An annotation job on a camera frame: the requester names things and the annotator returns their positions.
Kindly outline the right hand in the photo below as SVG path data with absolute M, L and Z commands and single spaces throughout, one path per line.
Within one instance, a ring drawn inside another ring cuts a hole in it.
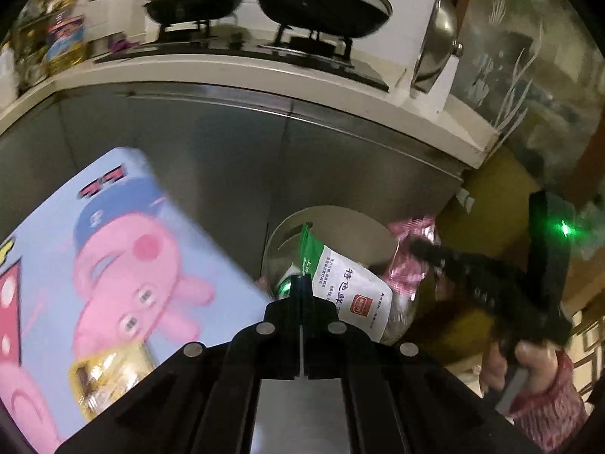
M 541 395 L 554 383 L 558 372 L 557 347 L 553 343 L 535 344 L 520 341 L 515 348 L 515 357 L 521 368 L 529 375 L 523 389 L 526 396 Z M 486 348 L 482 357 L 479 384 L 481 392 L 501 392 L 506 383 L 509 363 L 500 354 L 496 342 Z

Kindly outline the pink patterned sleeve forearm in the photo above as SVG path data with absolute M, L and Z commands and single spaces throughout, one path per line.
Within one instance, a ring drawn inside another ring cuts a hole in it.
M 557 352 L 558 369 L 552 385 L 540 395 L 518 396 L 510 418 L 543 453 L 561 453 L 589 417 L 573 384 L 573 363 Z

